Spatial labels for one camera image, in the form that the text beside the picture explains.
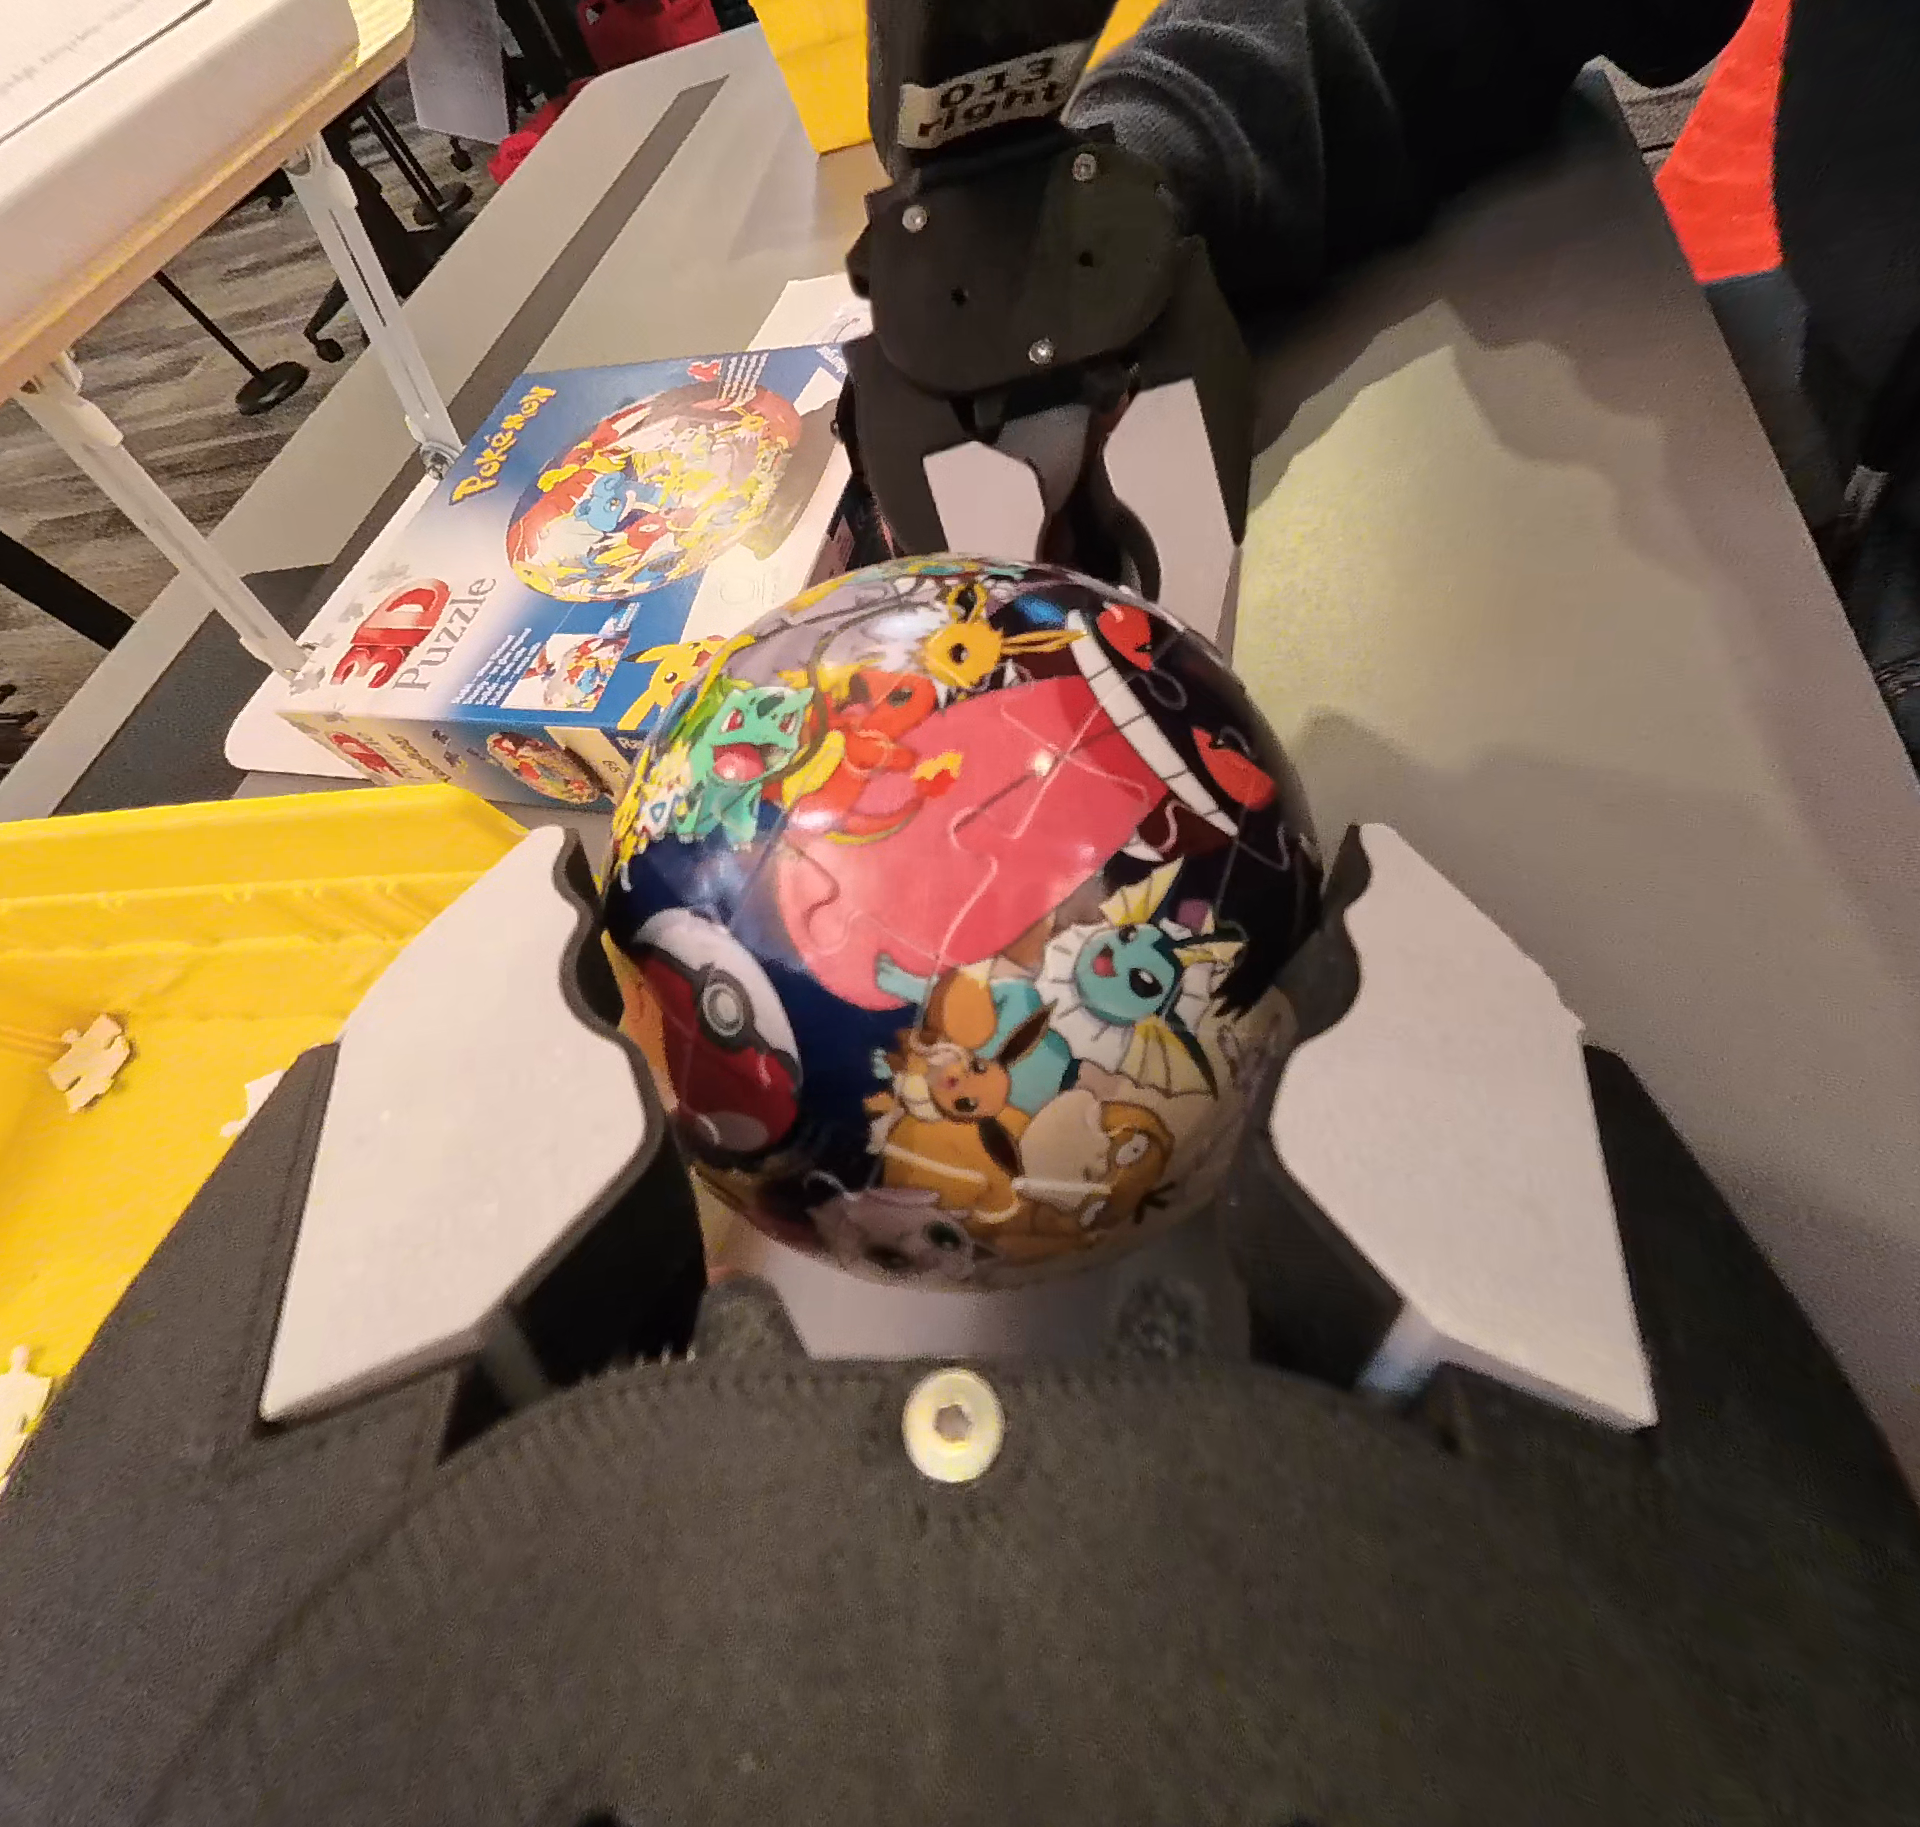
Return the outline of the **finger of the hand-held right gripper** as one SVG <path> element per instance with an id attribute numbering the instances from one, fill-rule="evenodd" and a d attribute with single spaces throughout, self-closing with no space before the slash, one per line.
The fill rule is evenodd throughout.
<path id="1" fill-rule="evenodd" d="M 1192 380 L 1154 384 L 1091 427 L 1080 569 L 1151 600 L 1230 600 L 1239 544 Z"/>
<path id="2" fill-rule="evenodd" d="M 1010 423 L 990 445 L 966 440 L 923 457 L 945 547 L 955 559 L 1034 566 L 1051 521 L 1051 423 Z"/>

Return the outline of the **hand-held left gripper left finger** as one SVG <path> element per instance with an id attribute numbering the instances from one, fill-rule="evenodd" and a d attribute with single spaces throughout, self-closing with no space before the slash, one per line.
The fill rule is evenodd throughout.
<path id="1" fill-rule="evenodd" d="M 517 1409 L 688 1346 L 697 1199 L 617 1020 L 565 826 L 527 831 L 378 976 L 335 1044 L 266 1424 L 421 1376 Z"/>

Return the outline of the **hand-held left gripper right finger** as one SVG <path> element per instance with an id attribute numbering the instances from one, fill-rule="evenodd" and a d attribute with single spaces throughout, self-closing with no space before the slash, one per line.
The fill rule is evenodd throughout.
<path id="1" fill-rule="evenodd" d="M 1581 1022 L 1396 830 L 1350 830 L 1230 1167 L 1254 1357 L 1412 1401 L 1446 1369 L 1658 1419 Z"/>

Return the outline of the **colourful puzzle ball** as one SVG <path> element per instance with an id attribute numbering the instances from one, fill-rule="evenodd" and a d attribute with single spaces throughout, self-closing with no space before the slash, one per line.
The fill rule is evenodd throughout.
<path id="1" fill-rule="evenodd" d="M 1322 901 L 1229 660 L 1063 566 L 798 596 L 668 710 L 614 842 L 626 1028 L 691 1178 L 883 1283 L 1058 1278 L 1200 1212 Z"/>

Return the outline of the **person's right forearm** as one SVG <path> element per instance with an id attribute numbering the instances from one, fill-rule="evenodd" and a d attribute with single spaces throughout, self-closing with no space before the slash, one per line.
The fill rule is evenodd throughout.
<path id="1" fill-rule="evenodd" d="M 1672 85 L 1754 0 L 1165 0 L 1069 108 L 1156 170 L 1239 318 L 1308 303 L 1533 152 L 1590 61 Z"/>

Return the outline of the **pile of loose puzzle pieces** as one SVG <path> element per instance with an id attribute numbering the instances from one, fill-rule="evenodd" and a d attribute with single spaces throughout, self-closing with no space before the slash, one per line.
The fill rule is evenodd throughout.
<path id="1" fill-rule="evenodd" d="M 60 1032 L 60 1055 L 45 1072 L 48 1083 L 70 1117 L 93 1109 L 115 1087 L 134 1048 L 125 1026 L 99 1016 L 85 1028 Z M 16 1340 L 3 1372 L 3 1489 L 9 1487 L 54 1391 L 54 1378 L 34 1367 L 34 1347 Z"/>

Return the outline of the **blue puzzle box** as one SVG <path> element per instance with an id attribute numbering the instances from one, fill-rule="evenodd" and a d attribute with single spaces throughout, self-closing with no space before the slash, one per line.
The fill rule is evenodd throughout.
<path id="1" fill-rule="evenodd" d="M 608 808 L 736 634 L 843 569 L 838 343 L 519 374 L 277 713 L 370 784 Z"/>

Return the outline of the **white instruction leaflet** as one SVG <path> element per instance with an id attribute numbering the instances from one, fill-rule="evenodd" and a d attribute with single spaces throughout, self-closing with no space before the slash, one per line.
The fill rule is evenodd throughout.
<path id="1" fill-rule="evenodd" d="M 870 303 L 844 274 L 796 279 L 750 338 L 753 349 L 843 348 L 873 332 Z"/>

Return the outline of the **red bag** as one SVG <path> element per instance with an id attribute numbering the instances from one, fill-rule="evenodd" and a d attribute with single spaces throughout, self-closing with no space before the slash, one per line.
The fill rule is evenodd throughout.
<path id="1" fill-rule="evenodd" d="M 712 0 L 579 0 L 576 19 L 602 76 L 722 32 Z"/>

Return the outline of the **white table brace rod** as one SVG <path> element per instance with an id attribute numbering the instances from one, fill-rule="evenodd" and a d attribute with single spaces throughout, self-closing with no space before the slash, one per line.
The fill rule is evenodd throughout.
<path id="1" fill-rule="evenodd" d="M 425 471 L 443 476 L 464 440 L 404 316 L 392 274 L 396 268 L 408 283 L 425 279 L 416 238 L 386 205 L 380 183 L 349 155 L 339 159 L 325 136 L 313 136 L 286 164 L 286 173 L 396 394 Z"/>
<path id="2" fill-rule="evenodd" d="M 70 351 L 55 351 L 14 398 L 83 477 L 205 596 L 260 665 L 283 680 L 299 676 L 306 649 L 134 457 L 120 428 L 85 396 L 83 373 Z"/>

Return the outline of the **orange fabric piece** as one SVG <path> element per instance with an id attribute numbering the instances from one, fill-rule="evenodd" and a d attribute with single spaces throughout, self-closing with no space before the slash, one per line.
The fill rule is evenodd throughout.
<path id="1" fill-rule="evenodd" d="M 1702 288 L 1785 260 L 1775 175 L 1792 3 L 1751 3 L 1653 177 Z"/>

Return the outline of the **black office chair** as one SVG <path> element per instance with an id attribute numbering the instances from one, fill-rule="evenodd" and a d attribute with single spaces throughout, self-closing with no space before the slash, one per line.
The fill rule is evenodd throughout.
<path id="1" fill-rule="evenodd" d="M 194 325 L 203 329 L 219 351 L 245 374 L 245 384 L 233 393 L 236 410 L 247 417 L 261 417 L 294 401 L 308 384 L 311 368 L 303 357 L 277 357 L 273 363 L 255 359 L 243 348 L 239 336 L 228 329 L 208 308 L 203 308 L 172 274 L 160 270 L 154 279 L 156 290 L 188 318 Z M 301 327 L 301 343 L 316 363 L 339 367 L 346 363 L 346 343 L 332 334 L 332 320 L 346 301 L 337 301 L 340 292 L 332 290 L 323 296 L 321 308 Z"/>

